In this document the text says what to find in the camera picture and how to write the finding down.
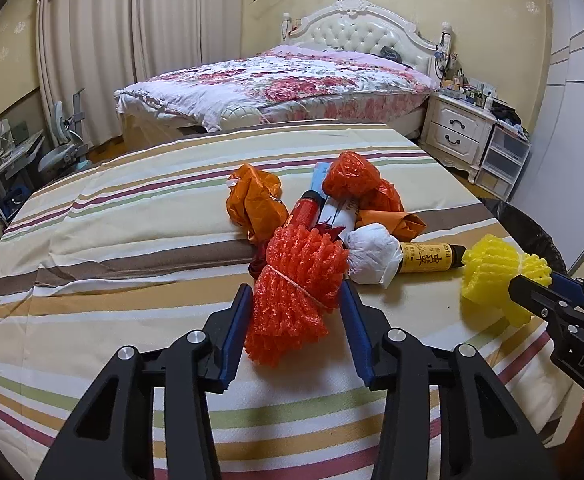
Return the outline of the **yellow foam fruit net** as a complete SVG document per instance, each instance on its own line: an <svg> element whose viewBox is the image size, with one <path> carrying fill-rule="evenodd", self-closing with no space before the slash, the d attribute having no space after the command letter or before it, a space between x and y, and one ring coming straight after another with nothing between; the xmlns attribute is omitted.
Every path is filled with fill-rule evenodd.
<svg viewBox="0 0 584 480"><path fill-rule="evenodd" d="M482 308L501 310L509 324L520 328L531 321L530 312L509 296L510 281L522 275L548 287L551 268L545 258L519 252L502 238L483 236L463 257L461 297Z"/></svg>

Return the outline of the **white tissue ball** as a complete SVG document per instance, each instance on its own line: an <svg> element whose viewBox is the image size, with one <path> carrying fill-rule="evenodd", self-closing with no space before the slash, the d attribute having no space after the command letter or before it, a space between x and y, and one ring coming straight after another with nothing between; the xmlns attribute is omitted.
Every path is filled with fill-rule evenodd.
<svg viewBox="0 0 584 480"><path fill-rule="evenodd" d="M385 226L371 223L346 237L348 277L361 285L390 286L403 262L399 241Z"/></svg>

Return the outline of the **red plastic bag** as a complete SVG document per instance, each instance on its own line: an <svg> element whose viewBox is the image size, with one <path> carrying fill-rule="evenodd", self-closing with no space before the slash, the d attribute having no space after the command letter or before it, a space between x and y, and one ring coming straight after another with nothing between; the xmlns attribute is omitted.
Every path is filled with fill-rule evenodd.
<svg viewBox="0 0 584 480"><path fill-rule="evenodd" d="M322 181L322 190L336 200L354 200L363 210L404 211L395 186L356 152L339 154Z"/></svg>

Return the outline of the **red foam fruit net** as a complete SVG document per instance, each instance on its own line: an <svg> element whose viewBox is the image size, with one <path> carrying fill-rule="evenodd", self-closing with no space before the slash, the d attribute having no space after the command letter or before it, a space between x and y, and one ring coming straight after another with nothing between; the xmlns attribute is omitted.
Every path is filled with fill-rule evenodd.
<svg viewBox="0 0 584 480"><path fill-rule="evenodd" d="M340 240L306 226L276 229L254 284L244 342L250 359L275 367L288 353L327 336L324 318L339 307L347 270L348 250Z"/></svg>

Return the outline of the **orange plastic bag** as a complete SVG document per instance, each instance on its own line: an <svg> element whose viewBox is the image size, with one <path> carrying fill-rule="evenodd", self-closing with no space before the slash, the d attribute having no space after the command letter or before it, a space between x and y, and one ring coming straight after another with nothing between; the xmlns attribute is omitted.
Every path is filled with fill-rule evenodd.
<svg viewBox="0 0 584 480"><path fill-rule="evenodd" d="M286 223L289 211L282 202L280 179L268 171L243 164L230 174L226 209L230 220L245 232L249 242L267 242Z"/></svg>

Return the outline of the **black lined trash bin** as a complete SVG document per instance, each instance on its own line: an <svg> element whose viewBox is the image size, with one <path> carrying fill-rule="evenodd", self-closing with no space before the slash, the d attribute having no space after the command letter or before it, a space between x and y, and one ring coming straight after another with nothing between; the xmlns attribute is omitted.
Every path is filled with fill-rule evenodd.
<svg viewBox="0 0 584 480"><path fill-rule="evenodd" d="M554 272L568 274L561 252L554 244L554 240L535 220L503 200L481 198L481 202L524 252L545 258Z"/></svg>

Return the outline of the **white wardrobe door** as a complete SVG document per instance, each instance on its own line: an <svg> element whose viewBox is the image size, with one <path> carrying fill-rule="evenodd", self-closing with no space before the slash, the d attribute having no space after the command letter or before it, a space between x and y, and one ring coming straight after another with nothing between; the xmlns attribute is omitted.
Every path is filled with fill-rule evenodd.
<svg viewBox="0 0 584 480"><path fill-rule="evenodd" d="M511 201L552 237L574 272L584 262L584 0L549 2L545 94Z"/></svg>

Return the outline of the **brown bottle yellow label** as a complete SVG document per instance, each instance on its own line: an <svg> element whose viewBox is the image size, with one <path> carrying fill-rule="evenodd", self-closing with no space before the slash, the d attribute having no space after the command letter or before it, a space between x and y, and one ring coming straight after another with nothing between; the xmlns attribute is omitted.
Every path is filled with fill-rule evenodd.
<svg viewBox="0 0 584 480"><path fill-rule="evenodd" d="M402 243L403 260L399 274L445 272L463 266L467 248L456 244Z"/></svg>

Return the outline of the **plastic drawer unit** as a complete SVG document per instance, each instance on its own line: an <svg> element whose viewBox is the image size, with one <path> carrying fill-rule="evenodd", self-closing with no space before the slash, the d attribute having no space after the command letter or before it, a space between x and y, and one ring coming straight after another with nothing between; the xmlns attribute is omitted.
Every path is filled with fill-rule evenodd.
<svg viewBox="0 0 584 480"><path fill-rule="evenodd" d="M530 153L531 142L524 132L498 120L493 124L475 184L508 202Z"/></svg>

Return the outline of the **white nightstand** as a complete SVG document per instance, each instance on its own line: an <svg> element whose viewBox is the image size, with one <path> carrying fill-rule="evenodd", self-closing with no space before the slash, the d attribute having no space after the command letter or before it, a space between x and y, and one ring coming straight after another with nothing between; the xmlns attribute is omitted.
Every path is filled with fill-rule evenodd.
<svg viewBox="0 0 584 480"><path fill-rule="evenodd" d="M466 172L473 183L495 124L491 112L436 92L428 99L419 145L446 168Z"/></svg>

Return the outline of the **nightstand clutter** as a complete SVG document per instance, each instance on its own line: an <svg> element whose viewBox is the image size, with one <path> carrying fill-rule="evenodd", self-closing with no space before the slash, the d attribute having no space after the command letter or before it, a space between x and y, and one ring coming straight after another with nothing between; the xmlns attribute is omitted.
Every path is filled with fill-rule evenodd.
<svg viewBox="0 0 584 480"><path fill-rule="evenodd" d="M441 49L435 52L435 71L441 81L441 92L492 113L498 120L528 138L530 134L522 124L516 109L498 98L495 87L468 77L456 61L456 54L445 53Z"/></svg>

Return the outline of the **white rolled paper tube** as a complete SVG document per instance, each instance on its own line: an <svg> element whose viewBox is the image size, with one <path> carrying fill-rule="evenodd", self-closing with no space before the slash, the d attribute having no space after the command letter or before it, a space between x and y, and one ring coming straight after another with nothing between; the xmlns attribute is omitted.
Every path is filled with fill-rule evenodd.
<svg viewBox="0 0 584 480"><path fill-rule="evenodd" d="M318 226L342 228L345 234L355 229L358 217L358 205L352 200L336 200L329 197L321 209Z"/></svg>

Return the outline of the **red spray can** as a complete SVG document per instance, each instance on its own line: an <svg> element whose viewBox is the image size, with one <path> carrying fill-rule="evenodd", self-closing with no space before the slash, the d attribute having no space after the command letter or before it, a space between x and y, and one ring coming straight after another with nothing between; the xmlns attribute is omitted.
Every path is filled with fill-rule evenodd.
<svg viewBox="0 0 584 480"><path fill-rule="evenodd" d="M286 226L304 226L310 231L316 226L325 201L316 191L304 192L286 219Z"/></svg>

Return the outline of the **light blue long box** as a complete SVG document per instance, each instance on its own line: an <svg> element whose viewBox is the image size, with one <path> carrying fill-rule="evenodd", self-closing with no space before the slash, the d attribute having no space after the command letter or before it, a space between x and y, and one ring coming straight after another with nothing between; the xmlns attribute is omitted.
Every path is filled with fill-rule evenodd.
<svg viewBox="0 0 584 480"><path fill-rule="evenodd" d="M330 169L330 162L317 162L314 166L312 174L312 182L310 182L310 189L321 196L326 196L322 184Z"/></svg>

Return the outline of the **study desk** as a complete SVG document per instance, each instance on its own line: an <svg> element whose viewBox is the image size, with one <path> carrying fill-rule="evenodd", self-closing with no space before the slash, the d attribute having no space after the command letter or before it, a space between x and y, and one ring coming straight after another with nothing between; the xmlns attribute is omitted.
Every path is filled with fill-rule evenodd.
<svg viewBox="0 0 584 480"><path fill-rule="evenodd" d="M44 141L44 132L39 130L16 148L0 155L0 177L5 176L10 179L28 164L34 162Z"/></svg>

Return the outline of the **grey desk chair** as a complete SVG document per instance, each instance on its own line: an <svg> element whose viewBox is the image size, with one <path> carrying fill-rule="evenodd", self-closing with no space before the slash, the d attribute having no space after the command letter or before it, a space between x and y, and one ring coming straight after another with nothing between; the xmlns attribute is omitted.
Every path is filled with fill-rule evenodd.
<svg viewBox="0 0 584 480"><path fill-rule="evenodd" d="M91 166L89 146L84 142L81 88L72 96L73 113L65 117L63 103L55 102L51 116L51 133L56 146L39 161L38 172L45 183L83 171Z"/></svg>

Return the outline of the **white tufted headboard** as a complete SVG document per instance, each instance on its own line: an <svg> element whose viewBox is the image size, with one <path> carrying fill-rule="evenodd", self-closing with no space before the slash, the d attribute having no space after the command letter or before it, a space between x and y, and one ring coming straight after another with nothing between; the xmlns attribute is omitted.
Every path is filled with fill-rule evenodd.
<svg viewBox="0 0 584 480"><path fill-rule="evenodd" d="M418 26L368 0L336 0L302 18L286 13L281 42L306 48L380 54L398 53L404 64L434 78L452 54L452 26L443 23L441 39L421 37Z"/></svg>

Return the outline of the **floral bed quilt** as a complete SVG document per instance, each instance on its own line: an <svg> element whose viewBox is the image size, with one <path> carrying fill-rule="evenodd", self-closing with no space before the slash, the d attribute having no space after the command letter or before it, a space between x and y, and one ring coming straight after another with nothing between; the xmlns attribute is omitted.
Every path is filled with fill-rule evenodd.
<svg viewBox="0 0 584 480"><path fill-rule="evenodd" d="M184 68L114 94L117 113L183 117L219 133L230 112L275 122L398 117L437 89L428 75L374 54L278 46L249 58Z"/></svg>

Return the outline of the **beige curtain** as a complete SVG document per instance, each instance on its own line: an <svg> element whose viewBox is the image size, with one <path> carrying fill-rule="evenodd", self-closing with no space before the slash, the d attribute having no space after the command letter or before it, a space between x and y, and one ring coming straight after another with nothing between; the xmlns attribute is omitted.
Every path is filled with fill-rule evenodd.
<svg viewBox="0 0 584 480"><path fill-rule="evenodd" d="M83 137L120 136L114 93L172 70L237 58L242 0L38 0L39 88L48 110L82 96Z"/></svg>

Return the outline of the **white bed frame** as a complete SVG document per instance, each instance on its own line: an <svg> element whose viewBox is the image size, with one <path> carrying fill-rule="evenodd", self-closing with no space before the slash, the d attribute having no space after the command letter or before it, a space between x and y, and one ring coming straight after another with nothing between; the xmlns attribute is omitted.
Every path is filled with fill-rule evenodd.
<svg viewBox="0 0 584 480"><path fill-rule="evenodd" d="M426 118L426 104L421 104L402 116L385 120L376 119L376 122L388 125L404 136L414 139L419 134L424 118ZM204 126L183 117L158 119L155 114L149 112L125 112L118 114L118 119L123 140L129 151L140 151L177 140L214 136L214 132L209 132ZM230 112L222 118L222 128L219 133L270 125L271 122L260 118L252 110Z"/></svg>

